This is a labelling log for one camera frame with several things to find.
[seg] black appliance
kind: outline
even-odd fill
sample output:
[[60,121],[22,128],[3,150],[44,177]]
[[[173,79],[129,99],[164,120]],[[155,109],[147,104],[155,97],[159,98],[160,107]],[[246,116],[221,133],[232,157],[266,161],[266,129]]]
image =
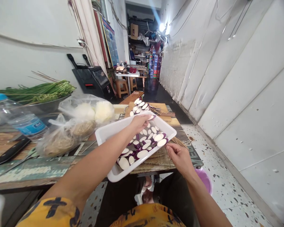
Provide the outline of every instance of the black appliance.
[[73,73],[79,82],[83,93],[111,101],[115,99],[110,81],[100,66],[88,69],[73,69]]

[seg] person's left hand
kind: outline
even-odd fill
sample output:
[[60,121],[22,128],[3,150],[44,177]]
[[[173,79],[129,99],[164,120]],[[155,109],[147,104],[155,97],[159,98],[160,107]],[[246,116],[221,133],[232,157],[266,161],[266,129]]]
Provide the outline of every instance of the person's left hand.
[[145,127],[147,127],[150,118],[150,115],[143,114],[143,115],[137,115],[133,118],[132,122],[129,124],[131,127],[131,130],[134,130],[135,134],[138,134],[141,132]]

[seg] metal bowl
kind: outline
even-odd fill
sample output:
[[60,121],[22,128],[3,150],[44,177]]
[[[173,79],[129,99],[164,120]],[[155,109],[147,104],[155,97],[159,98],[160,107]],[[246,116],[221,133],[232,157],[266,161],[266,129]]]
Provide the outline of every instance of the metal bowl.
[[51,114],[51,113],[57,112],[59,103],[67,99],[70,96],[71,94],[64,96],[62,98],[53,100],[53,101],[29,105],[29,106],[26,106],[26,108],[27,110],[29,110],[30,112],[34,113],[37,116],[45,115],[49,113]]

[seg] poster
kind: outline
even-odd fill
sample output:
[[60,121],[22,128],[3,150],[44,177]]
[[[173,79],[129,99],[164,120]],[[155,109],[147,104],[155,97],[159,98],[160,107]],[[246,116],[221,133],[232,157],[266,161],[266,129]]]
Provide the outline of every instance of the poster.
[[113,67],[117,67],[117,63],[119,63],[119,57],[117,52],[115,32],[103,17],[101,17],[101,19],[110,60]]

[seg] hand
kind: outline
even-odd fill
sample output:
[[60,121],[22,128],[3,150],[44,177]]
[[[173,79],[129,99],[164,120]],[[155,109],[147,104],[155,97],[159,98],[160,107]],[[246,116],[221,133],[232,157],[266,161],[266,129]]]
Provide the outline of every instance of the hand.
[[185,179],[196,174],[187,148],[175,143],[168,143],[166,149],[177,170]]
[[141,132],[145,127],[147,127],[150,118],[149,114],[137,115],[133,118],[129,126],[134,130],[135,134]]

